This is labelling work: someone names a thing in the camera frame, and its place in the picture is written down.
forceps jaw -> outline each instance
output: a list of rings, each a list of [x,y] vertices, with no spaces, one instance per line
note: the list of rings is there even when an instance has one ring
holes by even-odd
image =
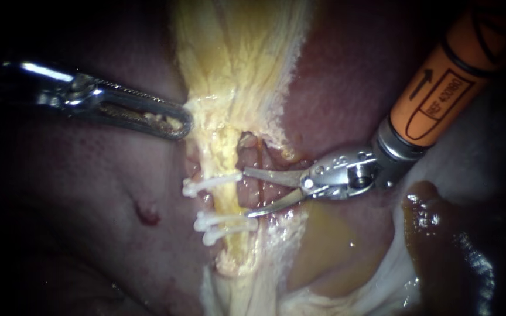
[[[368,146],[335,150],[299,171],[270,171],[246,167],[243,175],[296,188],[289,195],[245,215],[258,217],[290,207],[307,198],[346,200],[373,189],[376,158]]]
[[[182,105],[67,68],[14,59],[0,64],[0,105],[38,106],[96,123],[179,140],[193,127]]]
[[[309,169],[295,171],[272,171],[245,167],[243,170],[244,176],[296,188],[283,198],[280,198],[264,207],[246,212],[245,216],[250,218],[260,217],[291,207],[306,198],[315,197],[314,192],[312,192],[313,182],[309,178],[309,173]]]

orange instrument shaft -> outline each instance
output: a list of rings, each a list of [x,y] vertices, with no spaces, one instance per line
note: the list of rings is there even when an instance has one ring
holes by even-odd
[[[506,61],[506,15],[473,5],[417,71],[390,112],[397,134],[429,147]]]

scissor blade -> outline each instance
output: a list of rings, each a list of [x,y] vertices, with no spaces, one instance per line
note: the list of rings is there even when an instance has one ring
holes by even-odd
[[[256,168],[243,168],[243,175],[257,178],[270,183],[280,184],[287,187],[300,187],[300,178],[304,170],[296,171],[272,171]]]
[[[290,207],[301,200],[304,200],[305,196],[302,191],[297,188],[294,191],[290,192],[287,196],[281,198],[280,200],[274,201],[272,204],[269,204],[265,207],[252,209],[249,212],[245,213],[247,217],[259,217],[266,214],[274,213],[280,211],[284,208]]]

black arrow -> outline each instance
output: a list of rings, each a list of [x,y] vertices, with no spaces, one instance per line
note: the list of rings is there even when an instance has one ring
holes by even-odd
[[[431,69],[425,69],[425,76],[423,77],[421,82],[419,82],[415,90],[413,90],[413,93],[409,96],[409,100],[410,101],[413,100],[413,98],[415,98],[415,96],[417,95],[417,92],[421,90],[421,88],[425,85],[427,81],[430,82],[432,78],[433,78],[433,71]]]

